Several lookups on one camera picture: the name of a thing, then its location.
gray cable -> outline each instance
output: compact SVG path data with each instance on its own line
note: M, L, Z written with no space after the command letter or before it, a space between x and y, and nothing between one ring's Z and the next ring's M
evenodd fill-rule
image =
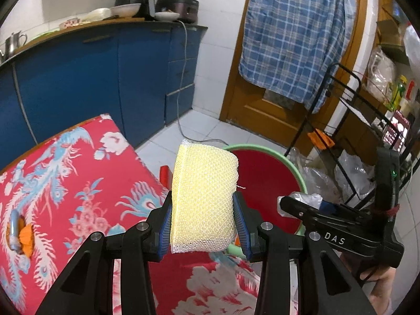
M182 21L180 21L180 20L178 20L178 22L182 24L182 26L184 27L184 31L185 31L184 66L183 66L183 69L182 69L181 82L179 84L178 95L176 97L176 115L177 115L177 118L178 118L178 129L179 129L179 132L181 133L182 137L184 137L187 140L193 141L193 142L198 142L198 143L220 142L220 143L223 143L226 146L228 146L228 144L225 141L220 140L220 139L208 139L208 140L201 140L201 141L199 141L199 140L190 139L189 137L185 136L184 133L182 132L181 123L179 122L179 95L181 94L181 91L182 91L182 82L183 82L183 77L184 77L184 73L185 73L186 61L187 61L187 58L186 58L186 46L187 46L187 41L188 41L188 33L187 33L187 30L186 30L185 24Z

countertop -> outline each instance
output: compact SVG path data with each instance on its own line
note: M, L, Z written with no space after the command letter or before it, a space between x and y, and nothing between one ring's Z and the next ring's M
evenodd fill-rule
M92 23L70 27L70 28L67 28L65 30L59 30L59 31L56 31L56 32L53 32L53 33L48 33L48 34L42 35L40 37L37 37L37 38L31 40L30 42L28 42L27 44L25 44L24 46L19 47L16 50L16 54L14 56L12 56L11 58L7 59L5 62L3 62L0 65L0 67L4 66L7 63L10 63L10 62L14 61L14 59L16 59L16 57L18 57L20 54L28 51L29 49L34 48L34 47L36 47L40 44L43 44L43 43L45 43L45 42L47 42L51 39L61 37L65 34L76 32L78 30L82 30L82 29L86 29L86 28L93 28L93 27L113 25L113 24L124 24L124 23L160 24L160 25L167 25L169 27L182 27L182 25L180 23L165 22L165 21L145 21L144 18L120 18L120 19L112 19L112 20L95 21L95 22L92 22ZM189 28L195 27L195 28L200 28L200 29L207 29L208 28L208 27L205 27L205 26L191 25L191 24L186 24L185 26L187 26Z

metal kettle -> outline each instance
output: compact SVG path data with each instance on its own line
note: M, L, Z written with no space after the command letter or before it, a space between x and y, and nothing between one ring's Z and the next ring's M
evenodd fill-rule
M10 57L14 56L16 49L27 43L28 35L21 34L20 32L12 33L12 35L6 39L6 47L4 53L0 50L1 62L5 62ZM21 37L25 37L25 42L23 44L20 43Z

yellow sponge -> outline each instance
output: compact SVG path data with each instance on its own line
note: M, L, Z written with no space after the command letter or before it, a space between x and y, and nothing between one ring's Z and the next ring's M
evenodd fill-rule
M172 252L226 249L235 239L232 194L238 158L212 146L184 140L172 181Z

bolt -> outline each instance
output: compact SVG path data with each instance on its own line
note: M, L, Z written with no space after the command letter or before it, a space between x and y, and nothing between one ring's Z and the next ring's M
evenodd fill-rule
M311 232L309 234L309 238L312 239L312 240L317 241L317 240L320 240L321 239L321 235L318 232Z
M99 232L94 232L90 235L90 238L91 238L91 240L93 240L95 242L95 241L100 240L102 238L102 235Z
M269 222L266 221L266 222L261 224L261 228L263 230L270 231L270 230L272 230L272 223L269 223Z
M137 230L139 231L146 231L149 228L149 224L145 221L138 223L136 226Z

